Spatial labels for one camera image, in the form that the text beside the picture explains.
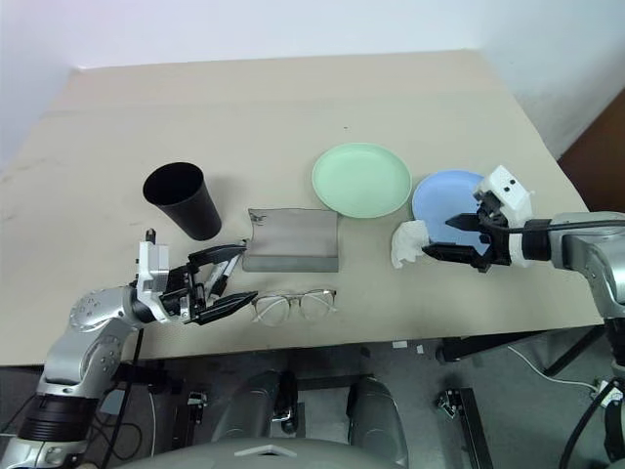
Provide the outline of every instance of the green plate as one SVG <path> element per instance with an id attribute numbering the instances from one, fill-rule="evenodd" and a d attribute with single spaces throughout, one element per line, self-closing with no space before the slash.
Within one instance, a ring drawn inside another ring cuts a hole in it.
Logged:
<path id="1" fill-rule="evenodd" d="M 332 210 L 347 217 L 376 218 L 408 200 L 412 177 L 401 159 L 379 145 L 343 144 L 317 160 L 312 186 Z"/>

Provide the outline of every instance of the wire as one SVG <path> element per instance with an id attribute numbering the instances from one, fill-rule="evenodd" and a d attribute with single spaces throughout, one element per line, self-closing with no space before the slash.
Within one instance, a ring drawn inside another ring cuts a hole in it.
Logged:
<path id="1" fill-rule="evenodd" d="M 575 448 L 575 444 L 577 443 L 577 440 L 579 440 L 579 437 L 584 431 L 584 428 L 586 428 L 586 425 L 595 413 L 595 410 L 597 410 L 599 405 L 604 401 L 605 397 L 615 387 L 615 380 L 612 379 L 609 383 L 607 383 L 607 386 L 605 386 L 604 389 L 597 394 L 597 396 L 593 399 L 591 404 L 582 415 L 582 418 L 579 419 L 579 422 L 577 422 L 577 425 L 573 429 L 573 433 L 571 433 L 570 437 L 568 437 L 568 441 L 566 442 L 566 446 L 564 447 L 564 451 L 562 452 L 560 464 L 558 465 L 560 469 L 566 469 L 568 467 L 568 461 L 573 454 L 573 448 Z"/>
<path id="2" fill-rule="evenodd" d="M 526 362 L 529 365 L 529 367 L 536 374 L 538 374 L 539 376 L 545 378 L 547 381 L 551 381 L 552 383 L 559 383 L 559 384 L 571 384 L 571 385 L 574 385 L 574 386 L 584 386 L 585 388 L 592 389 L 594 393 L 598 393 L 599 392 L 599 389 L 596 386 L 593 386 L 592 384 L 584 383 L 582 381 L 568 381 L 568 380 L 565 380 L 565 379 L 556 379 L 556 378 L 552 378 L 550 376 L 547 376 L 547 375 L 543 374 L 536 366 L 534 366 L 534 364 L 528 358 L 526 358 L 524 354 L 519 352 L 517 349 L 515 349 L 514 347 L 512 347 L 510 345 L 508 346 L 508 349 L 511 352 L 514 352 L 521 360 Z"/>
<path id="3" fill-rule="evenodd" d="M 113 451 L 111 453 L 113 456 L 115 456 L 120 461 L 129 461 L 132 458 L 134 458 L 139 452 L 139 450 L 141 449 L 144 443 L 144 432 L 142 432 L 140 426 L 135 423 L 124 423 L 123 426 L 131 427 L 137 430 L 137 437 L 139 439 L 137 441 L 137 445 L 135 446 L 135 449 L 133 449 L 130 454 L 125 455 L 125 456 L 122 456 L 117 451 L 115 451 L 113 441 L 106 435 L 106 433 L 104 432 L 102 428 L 98 428 L 97 426 L 92 425 L 91 429 L 94 430 L 99 436 L 101 436 L 106 441 L 109 448 L 113 448 Z"/>
<path id="4" fill-rule="evenodd" d="M 598 220 L 595 222 L 559 223 L 555 225 L 521 228 L 502 227 L 499 225 L 491 224 L 487 221 L 486 224 L 490 229 L 494 231 L 504 232 L 509 235 L 519 235 L 523 233 L 560 232 L 562 230 L 576 230 L 582 228 L 625 227 L 625 220 Z"/>
<path id="5" fill-rule="evenodd" d="M 20 415 L 23 412 L 23 410 L 26 408 L 28 403 L 30 403 L 30 401 L 32 401 L 34 397 L 35 395 L 33 394 L 20 405 L 20 408 L 16 410 L 16 413 L 14 413 L 12 417 L 9 419 L 9 421 L 2 426 L 2 428 L 0 429 L 0 433 L 6 433 L 6 431 L 9 429 L 9 427 L 14 422 L 14 420 L 18 418 L 18 415 Z"/>
<path id="6" fill-rule="evenodd" d="M 156 406 L 154 405 L 154 396 L 149 391 L 149 388 L 147 388 L 147 395 L 152 406 L 152 449 L 149 452 L 149 457 L 154 457 L 154 449 L 156 448 Z"/>
<path id="7" fill-rule="evenodd" d="M 137 361 L 139 360 L 139 353 L 141 352 L 141 345 L 144 342 L 144 330 L 141 329 L 137 336 L 137 345 L 135 345 L 135 354 L 133 355 L 132 367 L 131 371 L 128 375 L 128 382 L 126 383 L 126 389 L 124 390 L 124 397 L 121 400 L 121 407 L 119 409 L 119 414 L 117 415 L 117 420 L 115 420 L 115 426 L 113 427 L 113 434 L 110 437 L 110 442 L 108 444 L 108 449 L 106 450 L 106 454 L 104 455 L 104 459 L 101 464 L 101 469 L 106 469 L 108 466 L 108 462 L 110 461 L 110 457 L 113 455 L 115 443 L 117 443 L 117 437 L 119 436 L 119 430 L 121 429 L 122 420 L 124 418 L 124 413 L 126 412 L 126 405 L 128 405 L 128 400 L 130 398 L 130 391 L 133 387 L 133 379 L 135 377 L 135 367 L 137 366 Z"/>

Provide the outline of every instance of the gray cloth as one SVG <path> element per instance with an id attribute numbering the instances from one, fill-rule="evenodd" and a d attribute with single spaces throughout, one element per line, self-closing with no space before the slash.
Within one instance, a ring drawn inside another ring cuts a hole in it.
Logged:
<path id="1" fill-rule="evenodd" d="M 338 272 L 338 214 L 302 208 L 249 209 L 254 229 L 247 272 Z"/>

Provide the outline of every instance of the black cup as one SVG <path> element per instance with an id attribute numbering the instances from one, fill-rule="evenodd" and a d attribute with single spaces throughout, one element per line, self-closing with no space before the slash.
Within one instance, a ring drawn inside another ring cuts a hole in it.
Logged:
<path id="1" fill-rule="evenodd" d="M 198 241 L 214 237 L 222 228 L 204 174 L 194 164 L 170 163 L 156 169 L 144 182 L 144 197 Z"/>

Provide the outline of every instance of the table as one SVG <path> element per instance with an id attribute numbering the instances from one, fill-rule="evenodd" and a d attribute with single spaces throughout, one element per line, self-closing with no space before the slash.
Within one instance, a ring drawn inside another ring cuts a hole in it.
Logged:
<path id="1" fill-rule="evenodd" d="M 251 235 L 248 208 L 321 208 L 315 160 L 345 142 L 383 145 L 415 184 L 442 169 L 504 164 L 537 217 L 585 206 L 519 105 L 478 53 L 398 54 L 74 73 L 1 175 L 0 363 L 44 361 L 86 291 L 126 283 L 138 241 L 155 228 L 171 267 L 190 252 Z M 174 160 L 203 168 L 224 221 L 189 239 L 146 203 L 142 184 Z M 595 324 L 585 280 L 528 269 L 421 258 L 393 269 L 390 242 L 408 204 L 375 220 L 342 218 L 338 274 L 234 272 L 227 292 L 338 290 L 336 315 L 294 314 L 281 327 L 251 308 L 205 326 L 151 324 L 146 359 L 287 347 L 467 336 Z"/>

